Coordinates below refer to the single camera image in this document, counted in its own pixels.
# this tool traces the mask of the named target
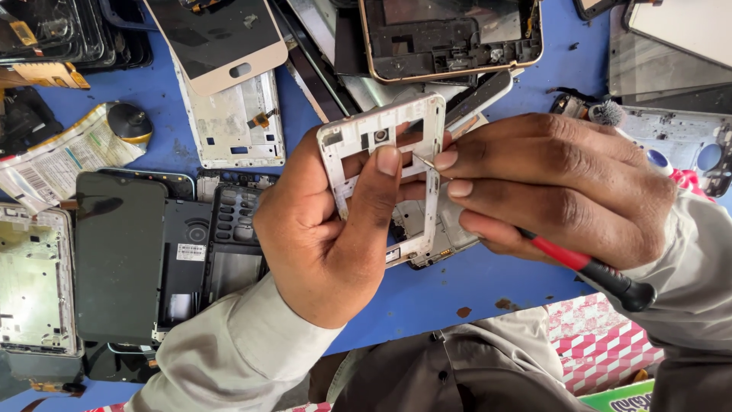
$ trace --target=white sleeve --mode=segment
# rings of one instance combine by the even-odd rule
[[[608,296],[610,302],[658,344],[732,350],[732,218],[724,207],[680,190],[665,230],[660,259],[623,271],[656,287],[656,303],[628,313]]]
[[[341,330],[303,320],[268,274],[173,328],[157,352],[160,373],[124,410],[269,412]]]

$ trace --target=fingernail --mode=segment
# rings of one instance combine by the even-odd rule
[[[465,197],[473,191],[473,182],[470,180],[453,180],[447,184],[447,194],[450,197]]]
[[[435,169],[437,169],[438,172],[442,172],[455,164],[456,161],[458,161],[458,152],[450,150],[448,152],[439,153],[432,160],[432,163],[434,163]]]
[[[381,146],[376,150],[376,168],[389,176],[396,176],[402,154],[394,146]]]

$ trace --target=barcode label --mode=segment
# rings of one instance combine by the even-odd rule
[[[33,190],[38,192],[39,196],[41,196],[46,203],[51,203],[54,200],[57,200],[56,194],[48,187],[46,181],[43,180],[43,178],[40,177],[33,168],[29,167],[27,169],[18,170],[18,173],[23,176],[23,179],[28,182]]]
[[[190,245],[188,243],[178,243],[177,260],[196,260],[203,262],[206,260],[206,245]]]

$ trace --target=white phone middle frame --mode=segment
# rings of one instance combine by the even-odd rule
[[[324,125],[318,130],[318,144],[338,214],[342,220],[347,220],[348,206],[346,205],[346,199],[353,194],[359,176],[346,179],[341,159],[364,150],[363,134],[367,134],[369,155],[379,146],[386,144],[396,146],[396,127],[404,122],[414,122],[420,119],[424,120],[422,140],[399,147],[399,150],[402,153],[412,152],[412,165],[402,169],[402,178],[422,172],[427,173],[425,230],[419,236],[386,248],[385,263],[387,268],[432,250],[435,237],[440,174],[414,155],[431,161],[435,155],[442,151],[445,99],[435,92],[425,93],[411,100],[389,104],[365,113],[346,117]],[[388,140],[376,142],[374,140],[375,133],[385,129],[388,129]]]

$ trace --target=blue tabletop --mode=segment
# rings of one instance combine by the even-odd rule
[[[555,96],[545,92],[554,86],[573,87],[586,94],[605,93],[608,14],[587,26],[577,17],[571,0],[554,0],[542,3],[542,17],[543,57],[519,76],[520,82],[506,97],[486,111],[489,120],[530,111],[548,111]],[[194,177],[201,163],[168,47],[158,33],[150,34],[150,40],[154,50],[154,63],[150,67],[88,76],[92,85],[89,91],[50,87],[41,88],[40,93],[64,126],[70,126],[103,101],[121,100],[139,106],[154,123],[154,134],[147,154],[128,167],[182,172]],[[580,43],[578,48],[570,51],[569,46],[576,42]],[[287,70],[278,67],[275,74],[289,154],[305,131],[320,121]],[[277,167],[254,170],[281,173],[281,168]],[[328,353],[500,315],[506,312],[506,309],[496,307],[501,299],[513,302],[514,308],[527,308],[594,292],[586,284],[574,282],[574,278],[572,271],[497,256],[482,246],[421,271],[399,265],[386,272],[374,299],[346,326]],[[462,308],[470,309],[466,317],[458,315]],[[460,311],[463,316],[465,312],[468,310]],[[83,401],[85,395],[81,400],[42,404],[37,411],[79,411],[124,402],[134,387],[124,383],[118,385],[120,390],[112,390],[112,386],[105,383],[100,390],[108,396],[94,397],[92,403]],[[0,404],[0,409],[6,410],[7,402],[12,400]]]

